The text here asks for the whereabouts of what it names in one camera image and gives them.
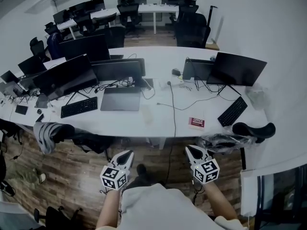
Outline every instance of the black keyboard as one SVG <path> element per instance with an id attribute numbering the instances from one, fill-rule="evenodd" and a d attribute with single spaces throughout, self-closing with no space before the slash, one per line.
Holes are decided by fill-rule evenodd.
<path id="1" fill-rule="evenodd" d="M 69 105 L 64 105 L 61 108 L 61 118 L 97 110 L 97 102 L 97 97 L 93 97 Z"/>
<path id="2" fill-rule="evenodd" d="M 240 117 L 247 106 L 242 97 L 239 97 L 217 120 L 223 127 L 230 126 Z"/>

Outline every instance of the transparent plastic bag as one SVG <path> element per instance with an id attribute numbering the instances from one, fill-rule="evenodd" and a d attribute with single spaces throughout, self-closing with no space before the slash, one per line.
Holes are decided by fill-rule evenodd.
<path id="1" fill-rule="evenodd" d="M 270 105 L 270 98 L 267 92 L 268 90 L 262 88 L 258 83 L 255 83 L 252 87 L 245 88 L 245 93 L 255 110 L 262 110 Z"/>
<path id="2" fill-rule="evenodd" d="M 198 137 L 196 144 L 214 153 L 231 153 L 233 150 L 255 145 L 256 140 L 256 137 L 235 135 L 232 126 L 227 126 L 222 134 Z"/>

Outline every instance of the white desk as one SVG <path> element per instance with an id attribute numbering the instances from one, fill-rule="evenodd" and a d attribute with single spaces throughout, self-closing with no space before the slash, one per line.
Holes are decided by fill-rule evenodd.
<path id="1" fill-rule="evenodd" d="M 179 13 L 179 6 L 174 6 L 174 5 L 162 5 L 162 4 L 144 4 L 144 5 L 140 5 L 139 6 L 139 13 L 153 13 L 153 33 L 156 34 L 156 13 Z M 97 11 L 94 13 L 91 13 L 91 18 L 102 18 L 102 17 L 106 17 L 109 15 L 112 15 L 116 13 L 117 15 L 119 15 L 119 11 L 117 8 L 113 8 L 113 9 L 107 9 L 107 10 L 101 10 L 101 11 Z M 72 31 L 72 26 L 77 25 L 77 23 L 73 20 L 70 19 L 69 21 L 66 21 L 62 24 L 58 24 L 58 29 L 59 30 L 63 30 L 66 28 L 69 28 L 72 34 L 73 39 L 75 38 L 75 35 L 73 34 Z"/>
<path id="2" fill-rule="evenodd" d="M 145 59 L 146 78 L 154 79 L 154 87 L 156 90 L 155 96 L 146 100 L 141 94 L 140 110 L 138 112 L 101 112 L 100 105 L 103 97 L 103 91 L 97 94 L 94 91 L 89 96 L 98 96 L 98 110 L 88 113 L 75 115 L 61 119 L 56 113 L 51 112 L 51 109 L 42 109 L 45 122 L 59 122 L 70 124 L 74 127 L 88 130 L 98 135 L 120 136 L 120 137 L 148 137 L 148 138 L 163 138 L 174 136 L 174 120 L 173 108 L 157 103 L 172 105 L 171 90 L 160 88 L 160 85 L 166 85 L 167 81 L 171 81 L 173 85 L 178 81 L 177 77 L 172 76 L 171 70 L 178 68 L 183 71 L 186 57 L 196 59 L 209 59 L 210 56 L 216 55 L 217 51 L 198 48 L 184 47 L 127 47 L 111 49 L 110 54 L 123 54 L 124 58 L 128 58 L 132 54 L 137 54 L 137 58 Z M 64 62 L 61 58 L 56 61 L 45 63 L 45 66 L 50 68 L 54 64 Z M 173 86 L 174 104 L 177 108 L 186 108 L 196 100 L 209 99 L 215 97 L 216 93 L 210 94 L 203 87 L 197 91 L 193 83 L 186 83 L 192 88 L 192 91 L 186 88 Z M 253 127 L 261 127 L 268 123 L 264 111 L 256 111 L 252 107 L 249 98 L 245 95 L 243 86 L 235 86 L 235 89 L 242 94 L 242 98 L 248 104 L 248 108 L 237 120 L 244 122 Z M 146 97 L 150 97 L 153 91 L 145 90 Z M 229 87 L 226 87 L 221 95 L 228 100 L 235 100 L 239 96 Z M 77 94 L 76 98 L 71 103 L 79 100 L 84 100 L 85 97 Z M 60 110 L 69 98 L 62 101 L 52 101 L 52 104 Z M 0 118 L 21 125 L 33 126 L 39 115 L 36 113 L 37 108 L 34 108 L 36 98 L 31 100 L 27 105 L 28 111 L 26 115 L 15 113 L 15 107 L 9 104 L 8 101 L 3 107 L 0 107 Z M 197 137 L 203 134 L 215 134 L 222 132 L 223 128 L 217 120 L 232 102 L 226 101 L 221 97 L 216 97 L 208 101 L 197 102 L 191 108 L 185 111 L 176 110 L 176 137 Z M 188 126 L 189 117 L 195 117 L 205 120 L 205 129 L 203 131 L 191 129 Z"/>

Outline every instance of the black shoe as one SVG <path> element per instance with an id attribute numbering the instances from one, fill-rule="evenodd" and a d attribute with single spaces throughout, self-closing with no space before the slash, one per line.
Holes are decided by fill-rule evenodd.
<path id="1" fill-rule="evenodd" d="M 136 167 L 136 171 L 138 173 L 138 175 L 145 175 L 147 173 L 146 167 L 144 164 L 140 163 L 137 167 Z"/>

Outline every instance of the shoe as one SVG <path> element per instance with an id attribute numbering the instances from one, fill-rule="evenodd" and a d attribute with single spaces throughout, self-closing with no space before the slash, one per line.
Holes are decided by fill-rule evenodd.
<path id="1" fill-rule="evenodd" d="M 39 175 L 39 183 L 42 184 L 46 180 L 46 174 L 40 174 Z"/>
<path id="2" fill-rule="evenodd" d="M 144 175 L 147 173 L 146 167 L 144 164 L 140 163 L 137 167 L 136 167 L 136 171 L 138 173 L 138 175 Z"/>

